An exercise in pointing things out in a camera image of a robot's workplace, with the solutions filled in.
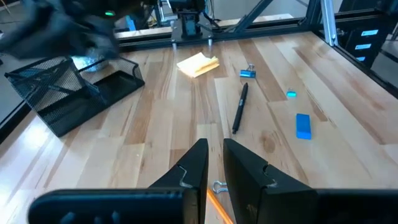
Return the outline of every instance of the wire mesh desk organizer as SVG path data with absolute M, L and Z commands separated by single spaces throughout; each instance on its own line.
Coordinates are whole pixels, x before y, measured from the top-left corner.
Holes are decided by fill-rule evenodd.
M 58 137 L 145 84 L 138 64 L 125 58 L 79 70 L 69 57 L 46 58 L 5 76 Z

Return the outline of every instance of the orange pencil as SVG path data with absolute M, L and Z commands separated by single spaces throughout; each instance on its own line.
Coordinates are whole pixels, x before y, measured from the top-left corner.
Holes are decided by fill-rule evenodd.
M 233 224 L 231 218 L 225 212 L 223 206 L 219 203 L 219 201 L 217 200 L 216 196 L 214 195 L 214 193 L 210 189 L 207 189 L 207 197 L 210 199 L 210 201 L 212 202 L 214 207 L 217 209 L 217 211 L 221 215 L 221 217 L 223 217 L 224 222 L 226 224 Z

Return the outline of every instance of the black pen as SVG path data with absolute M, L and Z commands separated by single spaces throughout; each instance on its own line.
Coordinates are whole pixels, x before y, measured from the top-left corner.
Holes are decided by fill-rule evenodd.
M 236 131 L 239 129 L 239 125 L 241 123 L 244 102 L 246 101 L 246 96 L 248 95 L 248 88 L 249 88 L 248 83 L 244 84 L 243 90 L 242 90 L 242 95 L 241 95 L 241 100 L 239 100 L 239 106 L 238 106 L 238 110 L 237 110 L 236 116 L 235 116 L 234 125 L 232 126 L 233 134 L 235 134 Z

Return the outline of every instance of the yellow sticky note pad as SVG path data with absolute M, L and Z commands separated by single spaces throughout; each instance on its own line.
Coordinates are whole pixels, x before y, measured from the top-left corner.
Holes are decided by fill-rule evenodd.
M 218 58 L 207 58 L 201 52 L 177 64 L 190 77 L 196 78 L 220 65 Z

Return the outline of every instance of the wood grain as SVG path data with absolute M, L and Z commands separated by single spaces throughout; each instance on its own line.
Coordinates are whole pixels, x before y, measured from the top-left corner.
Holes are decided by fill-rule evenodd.
M 177 70 L 201 51 L 221 65 L 198 78 Z M 312 33 L 124 56 L 140 64 L 144 88 L 62 138 L 31 112 L 0 145 L 0 223 L 25 223 L 31 201 L 53 189 L 148 187 L 199 138 L 209 143 L 209 187 L 225 181 L 223 138 L 311 187 L 398 187 L 398 100 Z M 256 79 L 239 78 L 248 63 Z M 296 138 L 297 113 L 311 116 L 311 141 Z M 228 193 L 217 197 L 234 218 Z M 206 209 L 207 223 L 223 222 Z

